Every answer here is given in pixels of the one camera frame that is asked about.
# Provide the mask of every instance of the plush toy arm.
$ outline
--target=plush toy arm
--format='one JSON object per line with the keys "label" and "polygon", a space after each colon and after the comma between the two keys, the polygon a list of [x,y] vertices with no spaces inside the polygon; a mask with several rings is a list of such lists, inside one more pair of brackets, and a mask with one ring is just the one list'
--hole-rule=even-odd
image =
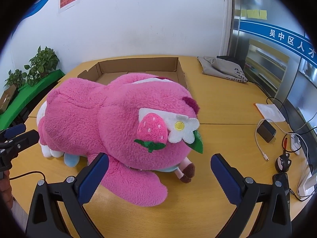
{"label": "plush toy arm", "polygon": [[[89,163],[96,156],[89,156]],[[156,206],[167,197],[167,188],[155,173],[129,168],[112,156],[109,156],[109,168],[101,184],[118,197],[139,206]]]}

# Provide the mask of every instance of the black power adapter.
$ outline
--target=black power adapter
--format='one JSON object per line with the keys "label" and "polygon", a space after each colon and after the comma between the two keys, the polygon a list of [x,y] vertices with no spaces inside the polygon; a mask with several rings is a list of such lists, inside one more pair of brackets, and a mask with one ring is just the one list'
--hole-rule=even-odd
{"label": "black power adapter", "polygon": [[269,143],[274,138],[274,136],[276,134],[276,130],[267,120],[264,120],[261,123],[261,125],[258,127],[256,132],[258,134],[260,134],[261,137],[264,138],[264,140],[267,143]]}

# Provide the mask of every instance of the brown box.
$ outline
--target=brown box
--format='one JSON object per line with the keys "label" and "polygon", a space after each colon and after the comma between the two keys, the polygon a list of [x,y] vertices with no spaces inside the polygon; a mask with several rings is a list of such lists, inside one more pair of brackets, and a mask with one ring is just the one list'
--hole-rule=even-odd
{"label": "brown box", "polygon": [[96,63],[78,78],[107,85],[127,73],[148,73],[169,78],[188,89],[178,57],[125,58]]}
{"label": "brown box", "polygon": [[3,92],[2,97],[0,98],[0,114],[4,113],[4,111],[7,109],[15,90],[16,86],[12,85]]}

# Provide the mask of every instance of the stuffed animal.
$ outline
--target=stuffed animal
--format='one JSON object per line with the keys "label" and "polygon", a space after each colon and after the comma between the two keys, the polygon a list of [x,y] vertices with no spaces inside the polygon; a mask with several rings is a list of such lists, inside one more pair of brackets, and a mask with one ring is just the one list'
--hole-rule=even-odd
{"label": "stuffed animal", "polygon": [[202,153],[199,107],[186,88],[151,74],[125,74],[110,84],[72,78],[50,91],[37,116],[45,157],[109,156],[101,184],[140,206],[155,206],[167,188],[150,170],[191,181],[191,149]]}

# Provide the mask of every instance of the notebook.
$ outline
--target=notebook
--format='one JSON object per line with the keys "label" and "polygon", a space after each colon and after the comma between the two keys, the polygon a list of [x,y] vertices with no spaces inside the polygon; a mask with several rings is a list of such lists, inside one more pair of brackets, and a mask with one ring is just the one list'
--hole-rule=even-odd
{"label": "notebook", "polygon": [[273,122],[285,121],[284,116],[274,104],[255,104],[259,112],[265,119],[270,119]]}

